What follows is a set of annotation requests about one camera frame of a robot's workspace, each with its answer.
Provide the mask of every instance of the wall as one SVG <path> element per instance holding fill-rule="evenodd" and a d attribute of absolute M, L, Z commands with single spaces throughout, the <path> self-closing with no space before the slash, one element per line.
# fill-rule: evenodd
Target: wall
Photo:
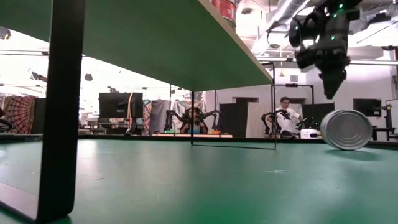
<path fill-rule="evenodd" d="M 300 73 L 298 69 L 283 69 L 284 76 L 280 76 L 280 69 L 275 71 L 276 75 L 276 84 L 286 84 L 290 83 L 290 75 L 298 75 L 298 84 L 305 85 L 306 75 Z M 287 96 L 290 98 L 305 98 L 311 103 L 311 89 L 310 88 L 287 88 L 284 86 L 277 86 L 275 89 L 276 95 L 275 98 L 277 102 L 283 96 Z M 215 102 L 215 93 L 214 91 L 206 91 L 205 92 L 205 101 L 207 111 L 214 110 L 214 102 Z M 261 86 L 251 86 L 244 88 L 232 88 L 227 90 L 217 90 L 216 94 L 216 109 L 218 110 L 221 103 L 234 103 L 234 99 L 236 97 L 250 97 L 250 98 L 259 98 L 259 102 L 267 102 L 271 101 L 271 86 L 270 85 L 261 85 Z M 206 125 L 211 129 L 213 125 L 213 117 L 208 117 L 205 120 Z"/>
<path fill-rule="evenodd" d="M 389 52 L 377 60 L 390 60 Z M 394 69 L 385 65 L 350 65 L 346 67 L 347 79 L 340 86 L 333 100 L 328 100 L 323 94 L 323 83 L 319 79 L 317 69 L 307 73 L 306 81 L 308 85 L 314 85 L 315 103 L 335 102 L 335 108 L 353 109 L 354 98 L 377 98 L 384 101 L 394 98 L 395 92 L 391 82 L 391 75 Z M 372 125 L 385 127 L 385 111 L 381 118 L 369 118 Z M 386 135 L 379 133 L 378 140 L 385 141 Z"/>

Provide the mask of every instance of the table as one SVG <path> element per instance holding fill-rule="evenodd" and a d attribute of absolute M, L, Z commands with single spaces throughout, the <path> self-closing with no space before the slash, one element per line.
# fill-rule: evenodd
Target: table
<path fill-rule="evenodd" d="M 152 136 L 157 137 L 185 137 L 190 138 L 191 134 L 153 134 Z M 231 138 L 233 137 L 232 134 L 194 134 L 193 137 L 195 138 Z"/>
<path fill-rule="evenodd" d="M 79 134 L 106 134 L 106 128 L 79 129 Z"/>
<path fill-rule="evenodd" d="M 37 194 L 41 147 L 0 144 L 0 181 Z M 75 208 L 55 223 L 395 223 L 397 160 L 314 143 L 79 140 Z M 0 223 L 19 221 L 0 211 Z"/>
<path fill-rule="evenodd" d="M 372 139 L 373 141 L 377 141 L 377 133 L 384 132 L 387 136 L 387 141 L 390 141 L 390 128 L 372 128 Z"/>

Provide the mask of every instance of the metal can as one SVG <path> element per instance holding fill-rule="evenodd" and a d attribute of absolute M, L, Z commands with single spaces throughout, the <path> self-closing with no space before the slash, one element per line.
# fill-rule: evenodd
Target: metal can
<path fill-rule="evenodd" d="M 210 0 L 218 12 L 228 21 L 230 26 L 236 28 L 236 4 L 235 0 Z"/>
<path fill-rule="evenodd" d="M 364 147 L 372 137 L 372 125 L 368 118 L 355 110 L 336 110 L 327 114 L 321 122 L 323 140 L 342 150 Z"/>

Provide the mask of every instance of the computer monitor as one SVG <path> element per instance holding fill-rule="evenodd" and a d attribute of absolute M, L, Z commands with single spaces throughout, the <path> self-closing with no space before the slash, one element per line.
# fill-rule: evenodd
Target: computer monitor
<path fill-rule="evenodd" d="M 131 93 L 100 93 L 99 117 L 100 118 L 127 118 L 127 106 Z M 144 102 L 142 93 L 133 93 L 130 111 L 135 118 L 144 117 Z"/>
<path fill-rule="evenodd" d="M 303 118 L 307 118 L 309 123 L 317 123 L 318 125 L 322 122 L 322 119 L 330 112 L 335 110 L 334 103 L 320 103 L 320 104 L 309 104 L 302 105 Z"/>
<path fill-rule="evenodd" d="M 381 99 L 354 99 L 354 110 L 367 117 L 381 117 Z"/>

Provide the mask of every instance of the shelf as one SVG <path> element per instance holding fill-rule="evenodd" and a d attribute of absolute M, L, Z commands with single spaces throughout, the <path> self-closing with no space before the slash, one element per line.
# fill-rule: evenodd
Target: shelf
<path fill-rule="evenodd" d="M 0 26 L 48 41 L 50 10 L 51 0 L 1 1 Z M 192 91 L 272 80 L 209 0 L 87 0 L 84 44 L 87 56 Z"/>

